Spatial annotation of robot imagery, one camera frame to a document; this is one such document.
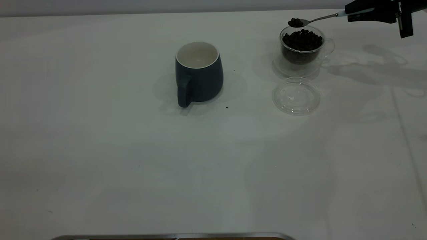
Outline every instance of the robotic arm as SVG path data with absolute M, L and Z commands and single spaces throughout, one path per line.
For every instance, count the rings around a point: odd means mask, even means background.
M 371 8 L 374 8 L 371 12 L 348 16 L 348 21 L 398 21 L 401 38 L 406 38 L 414 35 L 412 13 L 427 9 L 427 0 L 355 0 L 345 6 L 345 13 L 351 14 Z

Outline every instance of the wall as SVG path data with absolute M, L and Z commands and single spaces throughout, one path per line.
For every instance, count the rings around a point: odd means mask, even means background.
M 339 8 L 351 0 L 2 0 L 0 16 Z

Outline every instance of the mug handle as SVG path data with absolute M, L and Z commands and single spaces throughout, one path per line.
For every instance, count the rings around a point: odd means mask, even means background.
M 179 80 L 178 83 L 178 104 L 179 106 L 186 108 L 191 103 L 191 76 L 185 75 Z
M 327 38 L 326 39 L 326 43 L 325 43 L 325 57 L 329 57 L 329 55 L 334 51 L 335 49 L 335 42 L 333 41 L 333 39 L 331 38 Z

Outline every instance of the white table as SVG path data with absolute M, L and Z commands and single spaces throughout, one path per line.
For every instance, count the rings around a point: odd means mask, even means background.
M 320 107 L 279 111 L 290 18 L 337 10 L 0 19 L 0 238 L 278 232 L 427 238 L 427 14 L 313 25 L 336 51 Z M 174 55 L 220 51 L 224 87 L 178 106 Z

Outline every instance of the spoon with coffee beans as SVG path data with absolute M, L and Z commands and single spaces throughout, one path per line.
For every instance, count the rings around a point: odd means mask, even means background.
M 316 19 L 311 20 L 311 21 L 305 20 L 305 19 L 299 19 L 299 18 L 292 18 L 292 20 L 289 21 L 288 24 L 291 27 L 304 27 L 304 26 L 307 26 L 308 24 L 310 24 L 310 23 L 312 23 L 314 21 L 319 21 L 319 20 L 323 20 L 323 19 L 327 19 L 327 18 L 333 18 L 333 17 L 345 17 L 345 16 L 349 16 L 349 15 L 362 14 L 362 13 L 371 12 L 374 9 L 375 8 L 366 9 L 366 10 L 355 12 L 355 13 L 352 13 L 352 14 L 346 14 L 345 11 L 339 11 L 339 12 L 337 12 L 335 14 L 324 16 L 324 17 L 321 17 L 321 18 L 316 18 Z

